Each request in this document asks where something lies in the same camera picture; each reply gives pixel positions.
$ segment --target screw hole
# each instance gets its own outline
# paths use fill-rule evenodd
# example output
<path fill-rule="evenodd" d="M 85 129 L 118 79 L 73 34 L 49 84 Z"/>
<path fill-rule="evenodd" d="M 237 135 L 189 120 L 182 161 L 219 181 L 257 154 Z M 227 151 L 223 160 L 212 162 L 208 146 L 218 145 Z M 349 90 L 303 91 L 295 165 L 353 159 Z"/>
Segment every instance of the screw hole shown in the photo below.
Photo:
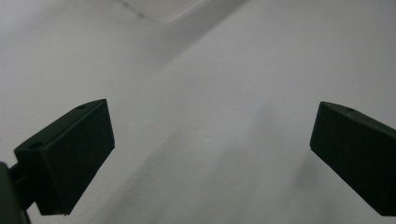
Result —
<path fill-rule="evenodd" d="M 32 145 L 30 145 L 29 148 L 30 149 L 34 149 L 34 148 L 38 148 L 38 147 L 41 147 L 41 146 L 43 146 L 42 142 L 36 142 L 36 143 L 33 143 Z"/>

